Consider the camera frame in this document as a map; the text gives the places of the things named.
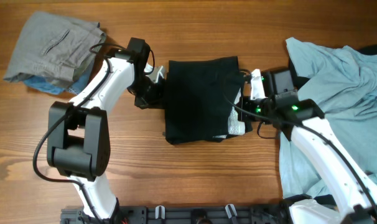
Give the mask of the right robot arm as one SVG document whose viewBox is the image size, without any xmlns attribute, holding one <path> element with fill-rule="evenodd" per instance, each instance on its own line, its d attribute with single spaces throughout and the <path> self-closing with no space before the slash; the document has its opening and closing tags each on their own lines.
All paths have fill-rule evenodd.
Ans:
<svg viewBox="0 0 377 224">
<path fill-rule="evenodd" d="M 360 169 L 312 100 L 300 101 L 288 68 L 252 72 L 249 96 L 238 103 L 239 117 L 271 124 L 310 161 L 325 182 L 335 208 L 308 195 L 280 203 L 279 223 L 377 223 L 377 185 Z"/>
</svg>

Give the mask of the black shorts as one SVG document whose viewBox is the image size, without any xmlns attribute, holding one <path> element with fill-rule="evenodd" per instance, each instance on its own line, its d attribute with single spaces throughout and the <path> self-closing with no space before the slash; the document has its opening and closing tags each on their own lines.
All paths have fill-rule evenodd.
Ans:
<svg viewBox="0 0 377 224">
<path fill-rule="evenodd" d="M 252 131 L 232 106 L 244 85 L 236 56 L 169 62 L 164 90 L 165 139 L 170 144 L 221 142 Z"/>
</svg>

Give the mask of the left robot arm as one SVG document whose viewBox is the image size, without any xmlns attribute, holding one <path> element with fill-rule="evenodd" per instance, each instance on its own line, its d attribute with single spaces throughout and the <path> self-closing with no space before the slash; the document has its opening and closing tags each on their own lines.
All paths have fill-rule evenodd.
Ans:
<svg viewBox="0 0 377 224">
<path fill-rule="evenodd" d="M 48 165 L 75 186 L 83 208 L 62 210 L 61 223 L 128 223 L 112 193 L 106 168 L 110 158 L 108 115 L 124 91 L 134 95 L 140 109 L 163 107 L 164 67 L 148 64 L 154 53 L 143 39 L 131 38 L 127 47 L 109 44 L 101 70 L 68 103 L 49 109 Z"/>
</svg>

